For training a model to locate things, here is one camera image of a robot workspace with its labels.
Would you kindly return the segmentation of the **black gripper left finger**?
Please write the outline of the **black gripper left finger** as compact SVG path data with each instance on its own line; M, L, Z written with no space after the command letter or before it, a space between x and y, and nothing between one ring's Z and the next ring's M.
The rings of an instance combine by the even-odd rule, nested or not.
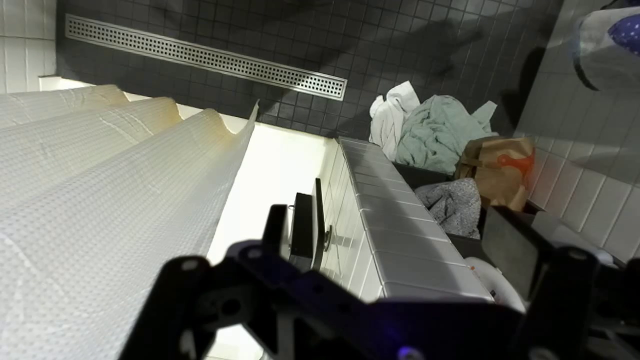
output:
M214 335L196 326L196 298L209 269L211 263L202 255L168 259L119 360L204 360Z

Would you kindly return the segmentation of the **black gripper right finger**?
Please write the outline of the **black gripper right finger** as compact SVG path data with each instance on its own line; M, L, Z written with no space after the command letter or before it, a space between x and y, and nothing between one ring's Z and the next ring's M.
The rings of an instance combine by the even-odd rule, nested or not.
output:
M494 230L494 261L529 300L515 358L582 360L599 259L586 250L553 246L508 208L494 209Z

